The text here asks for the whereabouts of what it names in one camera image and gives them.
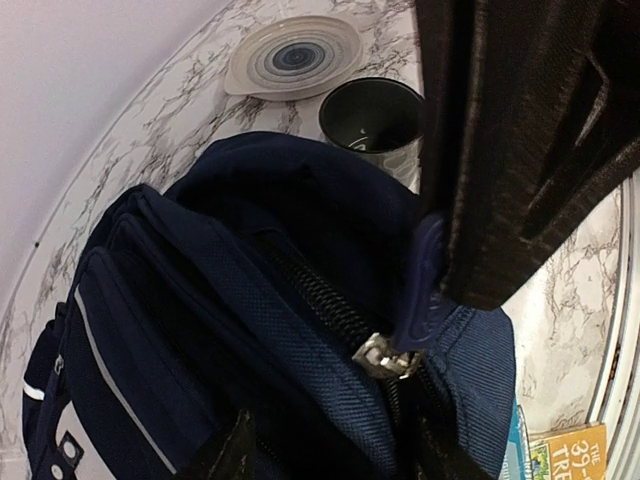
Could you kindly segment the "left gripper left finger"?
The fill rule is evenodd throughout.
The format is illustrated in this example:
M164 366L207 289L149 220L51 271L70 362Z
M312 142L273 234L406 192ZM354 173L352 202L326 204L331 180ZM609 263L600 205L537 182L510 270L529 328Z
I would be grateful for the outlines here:
M233 424L212 435L177 473L183 480L252 479L256 466L254 416L241 409Z

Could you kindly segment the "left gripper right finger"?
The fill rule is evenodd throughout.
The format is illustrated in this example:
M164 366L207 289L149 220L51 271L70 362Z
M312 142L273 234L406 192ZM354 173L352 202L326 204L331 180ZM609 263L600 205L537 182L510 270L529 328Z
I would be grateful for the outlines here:
M418 1L419 198L439 286L502 305L639 166L635 1Z

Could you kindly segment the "navy blue student backpack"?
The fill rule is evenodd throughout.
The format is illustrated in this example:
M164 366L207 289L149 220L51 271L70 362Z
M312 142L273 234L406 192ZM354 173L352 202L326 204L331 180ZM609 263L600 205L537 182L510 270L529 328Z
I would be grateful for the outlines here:
M252 479L495 479L515 404L501 310L439 298L433 218L341 149L211 144L124 192L24 374L35 479L178 479L249 410Z

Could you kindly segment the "penguin young readers book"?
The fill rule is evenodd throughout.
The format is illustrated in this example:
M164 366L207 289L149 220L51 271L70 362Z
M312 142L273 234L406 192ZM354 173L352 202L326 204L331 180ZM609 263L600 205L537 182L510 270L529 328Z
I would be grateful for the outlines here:
M532 480L528 430L524 411L514 404L499 480Z

